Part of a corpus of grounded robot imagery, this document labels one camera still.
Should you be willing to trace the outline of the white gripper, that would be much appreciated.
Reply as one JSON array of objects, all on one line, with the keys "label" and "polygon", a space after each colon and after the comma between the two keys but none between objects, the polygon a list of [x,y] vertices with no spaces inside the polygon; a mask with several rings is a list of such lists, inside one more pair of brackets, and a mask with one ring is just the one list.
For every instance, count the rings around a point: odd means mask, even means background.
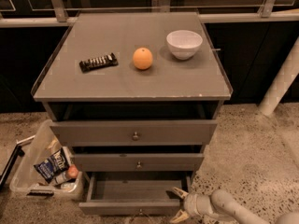
[{"label": "white gripper", "polygon": [[183,199],[183,207],[185,211],[179,210],[169,222],[171,224],[179,224],[188,219],[190,216],[212,215],[214,213],[210,197],[201,194],[189,194],[183,189],[177,187],[172,188],[172,192]]}]

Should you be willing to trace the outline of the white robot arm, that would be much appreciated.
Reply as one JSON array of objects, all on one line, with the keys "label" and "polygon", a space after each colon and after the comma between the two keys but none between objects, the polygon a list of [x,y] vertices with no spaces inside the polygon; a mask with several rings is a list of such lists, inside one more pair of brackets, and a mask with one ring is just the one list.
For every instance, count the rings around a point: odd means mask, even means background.
[{"label": "white robot arm", "polygon": [[[259,104],[259,110],[266,116],[270,116],[291,84],[299,75],[299,37],[292,46],[286,60],[274,78],[270,88]],[[171,224],[200,215],[211,218],[230,221],[234,219],[239,224],[269,224],[268,221],[253,214],[249,209],[238,203],[235,198],[223,189],[217,189],[211,195],[188,193],[182,189],[173,187],[172,192],[183,201],[183,210],[179,210],[170,219]]]}]

